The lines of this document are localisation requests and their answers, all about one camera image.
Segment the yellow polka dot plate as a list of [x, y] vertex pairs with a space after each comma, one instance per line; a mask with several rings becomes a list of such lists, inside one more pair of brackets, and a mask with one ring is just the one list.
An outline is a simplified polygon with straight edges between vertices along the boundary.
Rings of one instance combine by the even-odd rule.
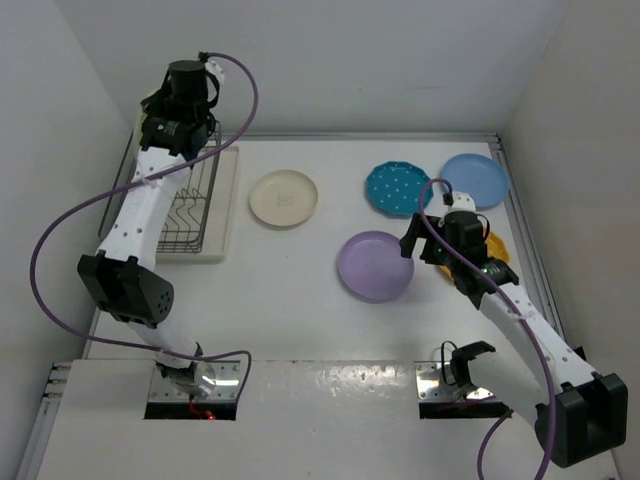
[[[488, 247], [488, 255], [498, 260], [502, 260], [506, 263], [510, 262], [509, 251], [507, 250], [503, 240], [493, 232], [488, 234], [486, 239], [486, 245]], [[454, 281], [451, 271], [446, 266], [439, 266], [439, 270], [450, 283]]]

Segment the purple bear plate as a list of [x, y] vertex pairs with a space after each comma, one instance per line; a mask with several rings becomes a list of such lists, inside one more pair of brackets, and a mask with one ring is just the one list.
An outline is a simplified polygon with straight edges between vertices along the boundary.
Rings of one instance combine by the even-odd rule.
[[401, 255], [400, 239], [377, 230], [352, 236], [340, 250], [337, 271], [354, 294], [383, 303], [400, 297], [414, 276], [414, 262]]

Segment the teal polka dot plate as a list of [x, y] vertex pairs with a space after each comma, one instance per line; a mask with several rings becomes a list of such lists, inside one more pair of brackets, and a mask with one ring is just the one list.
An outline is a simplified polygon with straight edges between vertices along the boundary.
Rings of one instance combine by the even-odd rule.
[[426, 208], [433, 198], [430, 188], [423, 197], [421, 192], [431, 180], [426, 172], [404, 161], [389, 161], [377, 165], [365, 180], [365, 196], [377, 211], [396, 218], [409, 218], [419, 211], [419, 200]]

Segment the light blue plate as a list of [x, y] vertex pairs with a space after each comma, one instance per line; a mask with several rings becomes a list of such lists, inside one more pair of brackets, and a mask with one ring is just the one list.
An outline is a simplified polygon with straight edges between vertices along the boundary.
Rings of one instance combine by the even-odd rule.
[[474, 153], [451, 157], [442, 167], [440, 177], [456, 191], [469, 194], [479, 210], [500, 205], [509, 193], [506, 171], [493, 159]]

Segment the cream bear plate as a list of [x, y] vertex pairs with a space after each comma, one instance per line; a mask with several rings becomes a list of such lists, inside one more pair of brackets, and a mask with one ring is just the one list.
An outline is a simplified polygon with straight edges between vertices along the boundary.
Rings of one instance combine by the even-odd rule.
[[296, 170], [276, 170], [261, 177], [249, 194], [249, 206], [262, 223], [289, 228], [315, 212], [319, 193], [314, 181]]

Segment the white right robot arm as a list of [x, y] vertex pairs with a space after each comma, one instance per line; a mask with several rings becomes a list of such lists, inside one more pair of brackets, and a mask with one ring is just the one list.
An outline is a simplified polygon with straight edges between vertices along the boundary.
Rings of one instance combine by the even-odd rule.
[[566, 468], [623, 445], [628, 388], [615, 373], [603, 375], [578, 355], [533, 305], [519, 277], [488, 253], [476, 213], [444, 217], [416, 213], [400, 240], [412, 256], [449, 269], [455, 288], [491, 321], [525, 365], [519, 370], [486, 341], [453, 350], [443, 377], [460, 390], [484, 388], [525, 419], [543, 459]]

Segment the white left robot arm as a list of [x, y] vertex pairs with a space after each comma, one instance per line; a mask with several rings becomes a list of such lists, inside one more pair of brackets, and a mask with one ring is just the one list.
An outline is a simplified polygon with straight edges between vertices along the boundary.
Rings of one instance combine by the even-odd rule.
[[183, 391], [198, 387], [195, 357], [202, 349], [169, 318], [175, 300], [170, 282], [155, 272], [166, 218], [197, 157], [216, 128], [211, 113], [220, 81], [205, 58], [172, 62], [161, 87], [141, 103], [135, 130], [134, 180], [116, 220], [95, 255], [77, 271], [98, 308], [157, 348], [162, 377]]

